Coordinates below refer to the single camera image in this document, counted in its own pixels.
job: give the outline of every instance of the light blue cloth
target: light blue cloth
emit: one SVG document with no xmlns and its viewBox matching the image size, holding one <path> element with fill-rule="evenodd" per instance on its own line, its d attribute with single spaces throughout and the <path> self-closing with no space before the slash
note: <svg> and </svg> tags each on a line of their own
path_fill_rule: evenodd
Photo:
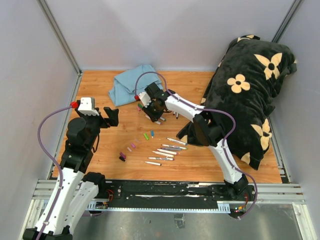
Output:
<svg viewBox="0 0 320 240">
<path fill-rule="evenodd" d="M 115 76 L 113 88 L 109 91 L 109 97 L 114 106 L 119 107 L 135 102 L 135 85 L 138 77 L 145 72 L 151 71 L 155 72 L 156 70 L 150 64 L 147 64 L 140 65 Z M 163 89 L 158 75 L 155 73 L 148 73 L 140 78 L 136 87 L 136 94 L 138 95 L 139 93 L 144 92 L 145 88 L 153 82 L 155 82 L 160 89 Z"/>
</svg>

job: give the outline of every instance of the black pillow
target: black pillow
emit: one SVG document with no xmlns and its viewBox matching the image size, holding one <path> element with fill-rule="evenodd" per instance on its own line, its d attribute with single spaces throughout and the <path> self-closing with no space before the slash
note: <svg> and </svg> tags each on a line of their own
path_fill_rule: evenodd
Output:
<svg viewBox="0 0 320 240">
<path fill-rule="evenodd" d="M 233 40 L 203 95 L 201 104 L 231 114 L 236 121 L 227 144 L 232 154 L 257 170 L 272 136 L 268 116 L 285 77 L 297 71 L 295 56 L 282 44 L 255 35 Z M 221 114 L 226 132 L 232 121 Z M 178 134 L 189 144 L 201 144 L 189 122 Z"/>
</svg>

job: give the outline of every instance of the wooden board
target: wooden board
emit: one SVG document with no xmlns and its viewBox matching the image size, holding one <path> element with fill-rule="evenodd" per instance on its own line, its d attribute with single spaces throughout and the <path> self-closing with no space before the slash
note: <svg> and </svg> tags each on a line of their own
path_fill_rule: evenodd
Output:
<svg viewBox="0 0 320 240">
<path fill-rule="evenodd" d="M 122 71 L 85 71 L 82 77 L 76 99 L 94 97 L 95 106 L 101 110 L 105 106 L 114 109 L 108 96 L 113 87 L 114 76 Z M 183 98 L 199 104 L 208 85 L 212 72 L 162 71 L 168 87 Z M 75 111 L 71 118 L 77 117 Z M 166 122 L 162 125 L 152 123 L 142 111 L 137 110 L 137 103 L 119 107 L 119 126 L 102 129 L 98 151 L 94 154 L 87 169 L 99 172 L 107 179 L 118 180 L 163 180 L 163 181 L 201 181 L 223 182 L 221 169 L 210 150 L 206 147 L 188 145 L 188 150 L 181 151 L 174 161 L 160 161 L 162 166 L 146 164 L 148 157 L 158 157 L 151 151 L 170 144 L 166 138 L 175 138 L 178 131 L 187 124 L 188 120 L 182 116 L 178 119 L 172 113 L 165 113 Z M 150 140 L 146 140 L 143 133 L 147 133 Z M 64 149 L 63 144 L 58 156 Z M 132 152 L 127 150 L 130 143 L 136 145 Z M 127 156 L 126 162 L 119 160 L 119 152 Z M 270 148 L 265 154 L 258 171 L 253 170 L 246 163 L 236 160 L 239 167 L 254 176 L 259 183 L 281 183 L 276 157 Z"/>
</svg>

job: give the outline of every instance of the gray wall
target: gray wall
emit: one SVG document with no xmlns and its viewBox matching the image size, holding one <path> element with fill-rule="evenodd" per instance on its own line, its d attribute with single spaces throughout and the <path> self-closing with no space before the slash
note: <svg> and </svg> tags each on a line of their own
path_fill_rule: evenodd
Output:
<svg viewBox="0 0 320 240">
<path fill-rule="evenodd" d="M 214 70 L 231 40 L 271 40 L 293 0 L 47 0 L 83 69 Z"/>
<path fill-rule="evenodd" d="M 0 73 L 0 239 L 17 240 L 36 182 L 51 164 L 38 125 L 67 105 L 76 80 L 36 0 L 1 1 Z M 51 153 L 62 122 L 59 115 L 44 126 Z"/>
<path fill-rule="evenodd" d="M 319 9 L 318 0 L 304 1 L 280 41 L 295 53 L 298 71 L 285 80 L 271 117 L 291 179 L 301 184 L 320 237 Z"/>
</svg>

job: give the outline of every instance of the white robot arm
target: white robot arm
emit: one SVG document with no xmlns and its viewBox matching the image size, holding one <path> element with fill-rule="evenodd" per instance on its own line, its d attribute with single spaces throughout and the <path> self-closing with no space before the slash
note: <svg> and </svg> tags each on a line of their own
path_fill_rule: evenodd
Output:
<svg viewBox="0 0 320 240">
<path fill-rule="evenodd" d="M 248 185 L 248 180 L 244 174 L 235 169 L 239 167 L 227 143 L 223 146 L 225 133 L 223 124 L 219 122 L 219 116 L 216 113 L 203 111 L 204 106 L 194 104 L 173 91 L 171 91 L 172 96 L 160 90 L 155 83 L 150 84 L 145 91 L 138 97 L 143 104 L 142 110 L 150 119 L 155 122 L 164 111 L 174 111 L 193 122 L 197 139 L 209 147 L 221 167 L 225 183 L 234 190 L 235 195 L 239 195 Z M 224 148 L 233 166 L 229 163 Z"/>
<path fill-rule="evenodd" d="M 99 141 L 100 129 L 118 126 L 119 110 L 105 107 L 109 118 L 103 118 L 99 109 L 95 108 L 94 98 L 82 97 L 77 105 L 75 111 L 80 117 L 68 124 L 65 151 L 60 163 L 62 186 L 59 174 L 44 212 L 35 228 L 24 231 L 24 240 L 72 240 L 75 227 L 88 204 L 93 198 L 106 194 L 105 176 L 95 172 L 85 173 L 93 152 L 97 150 L 98 146 L 94 149 L 94 143 L 97 138 Z"/>
</svg>

